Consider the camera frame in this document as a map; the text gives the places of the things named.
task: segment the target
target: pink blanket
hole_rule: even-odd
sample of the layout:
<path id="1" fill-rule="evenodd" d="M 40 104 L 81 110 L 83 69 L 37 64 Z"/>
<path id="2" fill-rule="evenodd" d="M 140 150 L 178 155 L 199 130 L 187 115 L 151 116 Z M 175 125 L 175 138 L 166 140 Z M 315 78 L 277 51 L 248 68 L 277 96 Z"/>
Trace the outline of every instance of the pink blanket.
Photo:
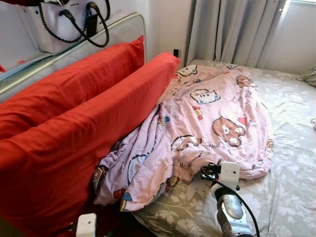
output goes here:
<path id="1" fill-rule="evenodd" d="M 172 80 L 163 102 L 100 162 L 95 204 L 121 199 L 121 210 L 148 205 L 179 180 L 219 159 L 240 164 L 242 179 L 271 165 L 271 122 L 250 73 L 191 65 Z"/>

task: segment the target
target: white handbag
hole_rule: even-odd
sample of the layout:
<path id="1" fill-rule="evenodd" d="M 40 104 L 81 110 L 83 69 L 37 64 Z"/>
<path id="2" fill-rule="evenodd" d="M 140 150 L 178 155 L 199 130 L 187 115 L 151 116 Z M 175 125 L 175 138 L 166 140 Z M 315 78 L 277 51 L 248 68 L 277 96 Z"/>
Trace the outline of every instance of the white handbag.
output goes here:
<path id="1" fill-rule="evenodd" d="M 22 19 L 40 51 L 56 55 L 84 39 L 97 47 L 107 45 L 109 32 L 105 21 L 110 17 L 109 0 L 69 0 L 66 4 L 57 1 L 22 7 Z M 90 37 L 103 29 L 105 43 L 93 42 Z"/>

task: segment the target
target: red cushion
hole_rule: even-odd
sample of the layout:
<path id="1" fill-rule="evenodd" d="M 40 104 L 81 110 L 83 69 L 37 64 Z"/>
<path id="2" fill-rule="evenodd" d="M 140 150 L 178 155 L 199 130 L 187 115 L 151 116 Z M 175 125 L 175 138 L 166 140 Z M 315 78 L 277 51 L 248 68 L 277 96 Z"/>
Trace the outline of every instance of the red cushion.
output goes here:
<path id="1" fill-rule="evenodd" d="M 93 98 L 144 64 L 143 36 L 86 57 L 0 105 L 0 139 L 27 131 Z"/>
<path id="2" fill-rule="evenodd" d="M 178 65 L 161 54 L 72 110 L 0 140 L 0 216 L 28 236 L 49 237 L 75 221 L 95 166 L 146 118 Z"/>

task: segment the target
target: gray floral sheet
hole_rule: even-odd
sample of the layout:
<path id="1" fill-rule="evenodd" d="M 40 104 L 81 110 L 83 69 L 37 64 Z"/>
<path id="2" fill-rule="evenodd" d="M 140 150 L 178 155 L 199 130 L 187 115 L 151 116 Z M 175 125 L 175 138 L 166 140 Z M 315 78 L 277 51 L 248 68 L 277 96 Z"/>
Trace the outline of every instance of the gray floral sheet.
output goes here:
<path id="1" fill-rule="evenodd" d="M 202 60 L 192 64 L 229 66 Z M 248 69 L 269 109 L 275 148 L 270 172 L 240 180 L 239 194 L 254 213 L 260 236 L 316 237 L 316 89 L 298 81 L 298 75 Z M 221 237 L 216 212 L 210 182 L 197 174 L 133 214 L 159 237 Z M 247 218 L 254 230 L 249 214 Z"/>

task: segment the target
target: handbag handle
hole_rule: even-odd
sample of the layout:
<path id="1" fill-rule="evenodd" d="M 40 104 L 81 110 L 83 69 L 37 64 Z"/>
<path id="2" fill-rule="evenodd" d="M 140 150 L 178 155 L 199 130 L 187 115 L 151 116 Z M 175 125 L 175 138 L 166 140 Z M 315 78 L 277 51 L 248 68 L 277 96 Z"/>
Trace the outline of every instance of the handbag handle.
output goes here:
<path id="1" fill-rule="evenodd" d="M 97 47 L 99 47 L 99 48 L 103 48 L 103 47 L 105 47 L 105 46 L 109 43 L 109 39 L 110 39 L 109 30 L 108 30 L 108 27 L 107 27 L 107 25 L 106 25 L 106 23 L 105 23 L 105 20 L 104 20 L 103 17 L 102 17 L 102 14 L 101 14 L 101 12 L 100 12 L 99 7 L 97 6 L 97 4 L 95 4 L 95 3 L 92 2 L 92 1 L 89 2 L 89 3 L 87 4 L 87 12 L 89 11 L 90 8 L 93 8 L 93 9 L 96 11 L 97 15 L 98 15 L 99 18 L 101 19 L 101 22 L 102 22 L 102 24 L 103 24 L 103 26 L 104 26 L 105 35 L 106 35 L 106 40 L 105 40 L 104 44 L 97 44 L 97 43 L 93 42 L 93 41 L 80 29 L 80 27 L 79 27 L 79 26 L 77 25 L 77 23 L 76 23 L 76 20 L 75 20 L 74 16 L 72 15 L 72 13 L 71 13 L 69 10 L 64 9 L 64 10 L 60 11 L 59 15 L 60 15 L 60 16 L 62 16 L 62 15 L 66 16 L 66 17 L 71 21 L 71 23 L 74 25 L 74 27 L 77 29 L 77 31 L 80 33 L 80 35 L 83 36 L 87 41 L 89 41 L 89 42 L 90 42 L 91 44 L 93 44 L 94 46 L 97 46 Z"/>
<path id="2" fill-rule="evenodd" d="M 105 18 L 105 20 L 108 20 L 109 18 L 110 18 L 110 12 L 111 12 L 111 10 L 110 10 L 110 3 L 109 3 L 109 0 L 105 0 L 105 3 L 106 3 L 106 6 L 107 6 L 107 16 L 106 16 L 106 18 Z M 71 14 L 71 12 L 70 11 L 68 11 L 68 10 L 63 10 L 63 11 L 67 11 L 68 13 L 67 13 L 67 15 L 69 16 L 69 17 L 72 17 L 73 19 L 74 19 L 74 17 L 73 17 L 73 15 Z M 61 42 L 64 42 L 64 43 L 75 43 L 75 42 L 78 42 L 82 37 L 84 37 L 85 39 L 87 39 L 89 42 L 93 42 L 93 41 L 91 41 L 83 32 L 86 30 L 86 23 L 84 24 L 84 27 L 83 27 L 83 29 L 82 30 L 80 30 L 80 28 L 78 27 L 78 25 L 76 24 L 76 21 L 75 21 L 75 19 L 74 19 L 74 22 L 75 22 L 75 24 L 72 22 L 72 20 L 71 20 L 71 22 L 72 22 L 72 24 L 76 27 L 76 29 L 78 30 L 80 30 L 79 32 L 80 32 L 80 35 L 77 37 L 77 38 L 75 38 L 74 40 L 67 40 L 67 39 L 63 39 L 63 38 L 60 38 L 59 36 L 57 36 L 57 35 L 55 35 L 49 28 L 48 28 L 48 26 L 47 26 L 47 24 L 46 24 L 46 22 L 45 22 L 45 19 L 44 19 L 44 15 L 43 15 L 43 10 L 42 10 L 42 7 L 41 7 L 41 4 L 39 4 L 39 14 L 40 14 L 40 18 L 41 18 L 41 21 L 42 21 L 42 24 L 44 25 L 44 27 L 45 27 L 45 29 L 48 31 L 48 33 L 50 34 L 50 35 L 52 35 L 53 37 L 55 37 L 56 39 L 58 39 L 59 41 L 61 41 Z M 107 41 L 106 41 L 106 44 L 108 43 L 108 41 L 109 41 L 109 32 L 108 32 L 108 28 L 107 28 L 107 26 L 106 26 L 106 24 L 105 24 L 105 21 L 104 21 L 104 19 L 103 19 L 103 17 L 101 16 L 101 14 L 100 15 L 98 15 L 100 18 L 101 18 L 101 21 L 102 21 L 102 24 L 103 24 L 103 26 L 104 26 L 104 29 L 105 29 L 105 33 L 106 33 L 106 37 L 107 37 Z M 97 47 L 105 47 L 105 46 L 98 46 L 98 44 L 96 44 L 96 43 L 92 43 L 93 45 L 95 45 L 95 46 L 97 46 Z"/>

